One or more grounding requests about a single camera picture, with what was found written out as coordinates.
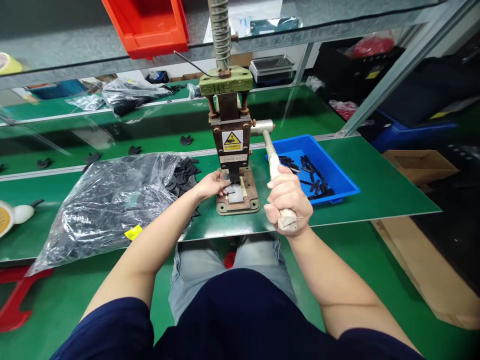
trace red object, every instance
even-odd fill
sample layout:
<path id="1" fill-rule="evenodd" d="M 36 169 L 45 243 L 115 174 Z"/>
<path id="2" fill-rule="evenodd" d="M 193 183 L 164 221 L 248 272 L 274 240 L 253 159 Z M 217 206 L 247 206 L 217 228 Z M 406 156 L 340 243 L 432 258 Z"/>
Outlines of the red object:
<path id="1" fill-rule="evenodd" d="M 328 104 L 335 109 L 335 111 L 345 120 L 350 120 L 353 114 L 357 111 L 359 106 L 353 101 L 335 101 L 330 100 Z"/>
<path id="2" fill-rule="evenodd" d="M 223 265 L 225 265 L 225 269 L 230 269 L 235 263 L 235 256 L 237 253 L 235 251 L 230 251 L 225 255 L 225 259 L 223 259 Z"/>
<path id="3" fill-rule="evenodd" d="M 181 0 L 102 0 L 132 59 L 187 52 L 187 21 Z"/>
<path id="4" fill-rule="evenodd" d="M 353 55 L 355 58 L 364 58 L 373 55 L 388 53 L 395 46 L 395 41 L 390 37 L 371 36 L 364 37 L 356 43 Z"/>
<path id="5" fill-rule="evenodd" d="M 0 284 L 16 282 L 15 289 L 0 310 L 0 333 L 6 333 L 22 327 L 33 311 L 20 311 L 20 304 L 38 279 L 52 275 L 53 269 L 41 271 L 33 276 L 24 277 L 29 266 L 0 270 Z"/>

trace metal hammer head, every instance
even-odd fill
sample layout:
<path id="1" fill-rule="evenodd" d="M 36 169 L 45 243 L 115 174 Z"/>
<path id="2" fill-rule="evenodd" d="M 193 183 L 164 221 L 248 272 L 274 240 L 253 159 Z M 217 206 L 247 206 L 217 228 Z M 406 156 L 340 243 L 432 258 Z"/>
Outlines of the metal hammer head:
<path id="1" fill-rule="evenodd" d="M 271 134 L 275 129 L 275 124 L 272 120 L 253 120 L 255 125 L 250 128 L 250 136 L 261 136 L 262 132 L 267 129 Z"/>

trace navy blue shirt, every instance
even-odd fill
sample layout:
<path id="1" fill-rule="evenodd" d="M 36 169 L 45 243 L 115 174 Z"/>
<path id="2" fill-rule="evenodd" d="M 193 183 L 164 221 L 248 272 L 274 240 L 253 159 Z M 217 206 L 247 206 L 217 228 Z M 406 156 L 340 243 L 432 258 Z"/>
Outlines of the navy blue shirt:
<path id="1" fill-rule="evenodd" d="M 270 280 L 249 269 L 211 278 L 154 345 L 147 305 L 110 301 L 87 315 L 52 359 L 423 359 L 364 328 L 337 340 L 305 319 Z"/>

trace leg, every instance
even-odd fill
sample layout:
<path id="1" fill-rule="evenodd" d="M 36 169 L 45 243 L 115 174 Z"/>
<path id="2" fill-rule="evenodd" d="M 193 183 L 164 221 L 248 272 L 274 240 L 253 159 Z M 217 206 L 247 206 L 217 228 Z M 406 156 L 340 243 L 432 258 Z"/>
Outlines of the leg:
<path id="1" fill-rule="evenodd" d="M 238 244 L 233 264 L 233 269 L 239 268 L 259 272 L 297 304 L 285 259 L 280 251 L 280 238 L 276 232 L 244 236 Z"/>
<path id="2" fill-rule="evenodd" d="M 186 241 L 176 245 L 168 297 L 175 324 L 200 288 L 224 271 L 225 266 L 211 240 Z"/>

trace spring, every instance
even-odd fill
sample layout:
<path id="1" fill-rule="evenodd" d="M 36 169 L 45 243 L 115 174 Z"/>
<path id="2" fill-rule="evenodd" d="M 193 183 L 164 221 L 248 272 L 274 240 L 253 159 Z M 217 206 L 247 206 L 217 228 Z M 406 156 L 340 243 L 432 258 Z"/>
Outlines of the spring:
<path id="1" fill-rule="evenodd" d="M 232 44 L 228 0 L 210 0 L 209 4 L 216 65 L 222 70 L 226 70 L 229 68 Z"/>

